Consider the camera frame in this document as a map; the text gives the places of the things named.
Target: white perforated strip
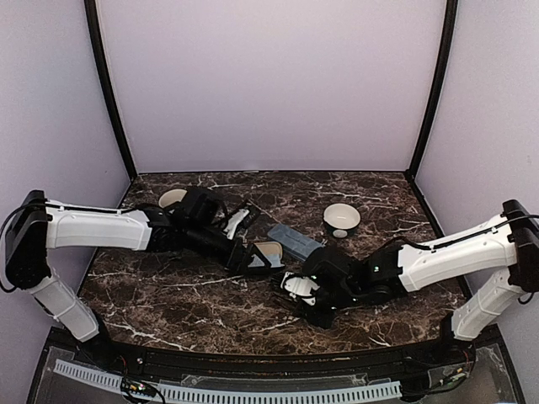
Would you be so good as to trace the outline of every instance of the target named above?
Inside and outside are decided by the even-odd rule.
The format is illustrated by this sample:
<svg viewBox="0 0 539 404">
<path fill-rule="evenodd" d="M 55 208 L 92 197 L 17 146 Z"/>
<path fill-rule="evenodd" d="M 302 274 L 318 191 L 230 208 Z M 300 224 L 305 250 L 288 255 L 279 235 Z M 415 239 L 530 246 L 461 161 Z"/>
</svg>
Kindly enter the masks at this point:
<svg viewBox="0 0 539 404">
<path fill-rule="evenodd" d="M 102 390 L 120 394 L 121 377 L 58 359 L 54 372 Z M 401 397 L 400 382 L 348 389 L 294 392 L 214 391 L 176 385 L 156 386 L 168 404 L 345 404 L 389 400 Z"/>
</svg>

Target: white wall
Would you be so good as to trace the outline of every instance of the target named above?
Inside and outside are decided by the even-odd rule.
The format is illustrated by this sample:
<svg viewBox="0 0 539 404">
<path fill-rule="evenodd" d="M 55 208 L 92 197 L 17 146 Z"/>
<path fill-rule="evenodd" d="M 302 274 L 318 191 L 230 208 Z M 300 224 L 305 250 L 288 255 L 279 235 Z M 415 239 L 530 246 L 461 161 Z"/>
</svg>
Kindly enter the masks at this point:
<svg viewBox="0 0 539 404">
<path fill-rule="evenodd" d="M 404 170 L 444 0 L 99 0 L 141 172 Z"/>
<path fill-rule="evenodd" d="M 460 2 L 418 182 L 446 232 L 518 199 L 539 212 L 539 3 Z M 470 276 L 474 289 L 487 274 Z M 539 299 L 499 326 L 528 402 L 539 402 Z"/>
<path fill-rule="evenodd" d="M 0 9 L 0 218 L 31 189 L 66 202 L 117 205 L 128 178 L 83 1 L 2 0 Z M 51 262 L 77 287 L 90 253 L 59 250 Z M 0 292 L 0 402 L 25 402 L 52 322 L 24 292 Z"/>
</svg>

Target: marble surface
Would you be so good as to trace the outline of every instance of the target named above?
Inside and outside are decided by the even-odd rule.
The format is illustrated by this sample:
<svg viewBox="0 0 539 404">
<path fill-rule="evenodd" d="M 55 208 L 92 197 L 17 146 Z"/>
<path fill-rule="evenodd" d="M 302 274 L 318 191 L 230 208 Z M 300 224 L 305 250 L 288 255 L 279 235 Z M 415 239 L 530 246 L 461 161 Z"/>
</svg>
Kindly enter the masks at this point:
<svg viewBox="0 0 539 404">
<path fill-rule="evenodd" d="M 363 258 L 386 240 L 435 238 L 401 173 L 171 173 L 141 175 L 125 207 L 156 204 L 164 192 L 200 185 L 220 192 L 229 208 L 251 199 L 263 212 L 240 236 L 265 241 L 284 223 Z M 361 214 L 357 234 L 329 239 L 326 206 L 345 202 Z M 288 270 L 301 265 L 285 257 Z M 80 296 L 101 313 L 113 339 L 148 347 L 215 354 L 324 354 L 436 338 L 440 320 L 464 302 L 454 279 L 383 306 L 342 310 L 329 330 L 291 316 L 267 278 L 229 277 L 193 252 L 150 254 L 102 248 Z"/>
</svg>

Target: black vertical pole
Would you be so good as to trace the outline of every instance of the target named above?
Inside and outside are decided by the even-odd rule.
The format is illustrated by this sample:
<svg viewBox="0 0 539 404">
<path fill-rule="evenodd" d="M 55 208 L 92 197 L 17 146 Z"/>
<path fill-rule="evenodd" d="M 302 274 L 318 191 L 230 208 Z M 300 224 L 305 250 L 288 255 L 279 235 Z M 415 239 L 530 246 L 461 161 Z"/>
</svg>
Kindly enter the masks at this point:
<svg viewBox="0 0 539 404">
<path fill-rule="evenodd" d="M 104 55 L 103 40 L 101 38 L 101 31 L 99 30 L 98 11 L 95 0 L 84 0 L 84 7 L 86 8 L 86 20 L 88 21 L 88 30 L 92 42 L 93 58 L 95 59 L 95 66 L 98 70 L 104 101 L 109 112 L 110 123 L 115 133 L 121 158 L 124 161 L 125 170 L 132 181 L 137 175 L 136 167 L 129 145 L 127 144 L 127 138 L 125 137 L 124 127 L 121 124 L 118 105 L 116 104 L 115 94 L 112 89 L 112 82 L 110 81 L 109 68 L 107 67 L 107 61 Z"/>
<path fill-rule="evenodd" d="M 427 142 L 429 141 L 432 124 L 435 120 L 436 109 L 438 108 L 441 89 L 446 75 L 447 62 L 449 61 L 453 31 L 455 30 L 457 5 L 458 0 L 447 0 L 446 16 L 444 17 L 444 27 L 441 32 L 440 49 L 438 50 L 435 75 L 432 80 L 432 86 L 430 87 L 429 100 L 427 101 L 427 108 L 424 112 L 418 141 L 415 145 L 414 156 L 412 157 L 410 167 L 407 171 L 407 175 L 410 178 L 415 178 L 418 173 L 425 148 L 427 147 Z"/>
</svg>

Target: brown marble tabletop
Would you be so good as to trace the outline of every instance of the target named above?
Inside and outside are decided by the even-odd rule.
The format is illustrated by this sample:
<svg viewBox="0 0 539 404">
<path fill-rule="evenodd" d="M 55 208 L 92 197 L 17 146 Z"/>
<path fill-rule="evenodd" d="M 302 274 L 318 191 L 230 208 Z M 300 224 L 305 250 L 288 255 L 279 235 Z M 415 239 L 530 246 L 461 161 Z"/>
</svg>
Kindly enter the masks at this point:
<svg viewBox="0 0 539 404">
<path fill-rule="evenodd" d="M 240 236 L 265 241 L 284 223 L 320 242 L 336 243 L 363 258 L 386 240 L 435 238 L 401 173 L 171 173 L 144 174 L 125 207 L 156 204 L 170 189 L 200 185 L 227 199 L 229 208 L 251 199 L 263 212 Z M 323 229 L 333 203 L 361 214 L 351 238 Z M 285 256 L 288 270 L 301 264 Z M 391 347 L 436 338 L 440 320 L 464 302 L 454 279 L 433 284 L 383 306 L 342 310 L 331 329 L 291 316 L 267 278 L 227 276 L 211 260 L 189 251 L 153 254 L 101 248 L 80 296 L 99 312 L 113 339 L 155 348 L 214 354 L 325 354 Z"/>
</svg>

